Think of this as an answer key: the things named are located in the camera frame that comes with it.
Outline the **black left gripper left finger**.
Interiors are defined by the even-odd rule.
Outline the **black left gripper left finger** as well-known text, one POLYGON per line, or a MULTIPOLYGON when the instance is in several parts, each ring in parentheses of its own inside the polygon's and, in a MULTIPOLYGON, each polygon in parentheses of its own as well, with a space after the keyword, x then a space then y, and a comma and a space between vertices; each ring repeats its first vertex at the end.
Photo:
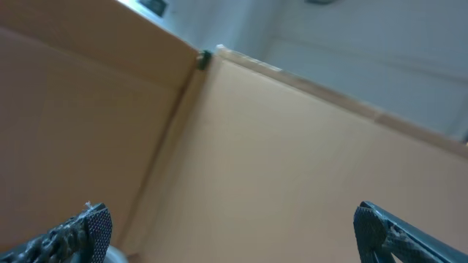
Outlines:
POLYGON ((107 206, 88 202, 85 210, 47 233, 1 252, 1 263, 103 263, 112 231, 107 206))

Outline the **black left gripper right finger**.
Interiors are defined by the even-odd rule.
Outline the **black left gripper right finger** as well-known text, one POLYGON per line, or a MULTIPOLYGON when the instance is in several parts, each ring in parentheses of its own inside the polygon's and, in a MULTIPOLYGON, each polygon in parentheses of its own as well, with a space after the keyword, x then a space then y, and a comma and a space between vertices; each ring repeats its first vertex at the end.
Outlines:
POLYGON ((363 201, 353 216, 362 263, 467 263, 467 255, 363 201))

